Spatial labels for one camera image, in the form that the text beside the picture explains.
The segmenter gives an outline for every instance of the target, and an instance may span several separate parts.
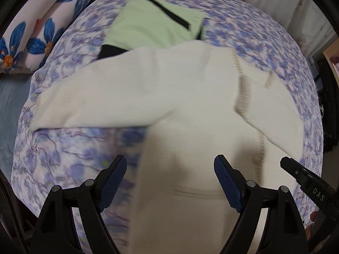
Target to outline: orange flower center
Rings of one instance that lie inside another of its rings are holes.
[[[8,54],[8,55],[6,55],[5,58],[3,59],[1,68],[3,68],[3,69],[8,69],[8,68],[10,68],[12,65],[13,65],[13,57],[12,57],[10,54]]]
[[[48,42],[45,48],[45,55],[46,56],[50,55],[51,51],[52,51],[52,42]]]

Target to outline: cream long-sleeve garment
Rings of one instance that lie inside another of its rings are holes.
[[[229,48],[201,41],[138,48],[88,65],[44,91],[39,103],[33,131],[149,126],[132,204],[131,254],[220,252],[238,214],[215,176],[218,154],[261,186],[296,186],[279,166],[282,157],[302,154],[303,123],[292,97],[273,72],[255,69]]]

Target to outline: metal screw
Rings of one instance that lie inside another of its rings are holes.
[[[281,187],[281,190],[283,191],[283,192],[285,192],[285,193],[287,193],[288,191],[289,191],[289,188],[287,188],[286,186],[282,186]]]
[[[57,191],[59,191],[59,189],[60,189],[59,185],[55,185],[55,186],[52,187],[53,192],[57,192]]]
[[[93,184],[94,184],[94,180],[92,179],[88,179],[87,181],[85,181],[86,186],[92,186]]]
[[[246,181],[246,184],[247,184],[249,187],[254,187],[256,183],[255,183],[254,181],[249,180],[249,181]]]

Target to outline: mattress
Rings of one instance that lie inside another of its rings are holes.
[[[96,60],[105,29],[127,1],[97,0],[91,4],[62,35],[45,66],[33,75],[29,92],[32,105],[24,107],[20,114],[11,174],[17,197],[38,215],[53,185],[79,186],[86,179],[95,178],[117,154],[124,154],[128,161],[126,175],[112,205],[102,213],[122,253],[128,245],[130,205],[146,127],[51,129],[32,133],[28,124],[41,92]],[[301,164],[320,174],[323,132],[318,97],[306,60],[292,37],[271,17],[239,0],[164,1],[204,11],[204,41],[232,47],[257,68],[274,70],[291,93],[304,122]],[[314,204],[299,187],[291,190],[302,218],[308,218]],[[82,246],[89,251],[76,210],[75,222]]]
[[[28,98],[31,77],[31,74],[4,74],[0,79],[0,169],[8,180],[11,179],[18,119]]]

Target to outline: light green cloth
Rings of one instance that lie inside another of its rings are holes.
[[[125,50],[149,46],[166,49],[197,38],[204,13],[155,0],[190,24],[189,30],[173,21],[159,7],[148,0],[131,0],[121,10],[106,31],[104,45]]]

